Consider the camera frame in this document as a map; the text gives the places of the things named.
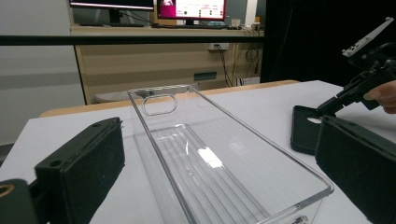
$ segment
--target transparent storage container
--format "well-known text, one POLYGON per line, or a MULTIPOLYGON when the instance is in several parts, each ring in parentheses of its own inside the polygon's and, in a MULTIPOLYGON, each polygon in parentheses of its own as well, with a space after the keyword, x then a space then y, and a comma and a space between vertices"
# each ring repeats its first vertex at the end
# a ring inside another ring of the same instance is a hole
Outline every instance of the transparent storage container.
POLYGON ((190 86, 128 95, 163 223, 314 223, 332 193, 326 177, 190 86))

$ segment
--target computer screen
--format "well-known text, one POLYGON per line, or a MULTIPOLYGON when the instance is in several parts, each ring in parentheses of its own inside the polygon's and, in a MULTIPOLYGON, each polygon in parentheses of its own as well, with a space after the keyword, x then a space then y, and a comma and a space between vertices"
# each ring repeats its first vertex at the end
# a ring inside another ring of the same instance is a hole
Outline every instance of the computer screen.
POLYGON ((69 0, 70 7, 109 9, 110 21, 120 22, 119 10, 154 11, 153 0, 69 0))
POLYGON ((224 21, 226 0, 157 0, 157 18, 194 21, 224 21))

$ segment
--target black curtain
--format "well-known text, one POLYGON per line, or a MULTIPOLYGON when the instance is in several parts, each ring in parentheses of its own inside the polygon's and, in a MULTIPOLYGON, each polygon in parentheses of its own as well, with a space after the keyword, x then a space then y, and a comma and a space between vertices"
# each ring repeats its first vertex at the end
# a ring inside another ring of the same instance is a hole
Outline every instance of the black curtain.
MULTIPOLYGON (((261 82, 322 80, 345 86, 361 70, 347 49, 385 21, 395 0, 267 0, 261 82)), ((396 21, 365 49, 396 42, 396 21)))

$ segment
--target gray floor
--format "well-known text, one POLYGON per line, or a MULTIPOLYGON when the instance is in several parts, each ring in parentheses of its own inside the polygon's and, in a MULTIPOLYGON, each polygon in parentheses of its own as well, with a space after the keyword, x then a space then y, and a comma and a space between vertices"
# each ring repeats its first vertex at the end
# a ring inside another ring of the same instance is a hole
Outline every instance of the gray floor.
POLYGON ((13 146, 13 144, 0 146, 0 166, 3 164, 3 161, 6 159, 8 152, 12 149, 13 146))

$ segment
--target wooden cabinet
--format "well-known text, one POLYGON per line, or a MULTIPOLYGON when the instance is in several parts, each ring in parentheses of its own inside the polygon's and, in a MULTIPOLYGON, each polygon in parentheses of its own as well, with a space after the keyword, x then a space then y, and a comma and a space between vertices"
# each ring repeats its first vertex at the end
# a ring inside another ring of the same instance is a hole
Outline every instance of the wooden cabinet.
MULTIPOLYGON (((79 26, 72 27, 71 34, 252 35, 240 30, 79 26)), ((237 78, 260 75, 262 44, 229 43, 229 49, 223 53, 220 50, 209 50, 208 47, 208 43, 75 46, 86 103, 93 104, 95 94, 136 88, 191 83, 199 83, 201 90, 227 87, 225 70, 233 85, 237 78), (257 58, 250 62, 249 55, 256 54, 257 58), (215 73, 216 76, 198 80, 195 75, 199 73, 215 73)))

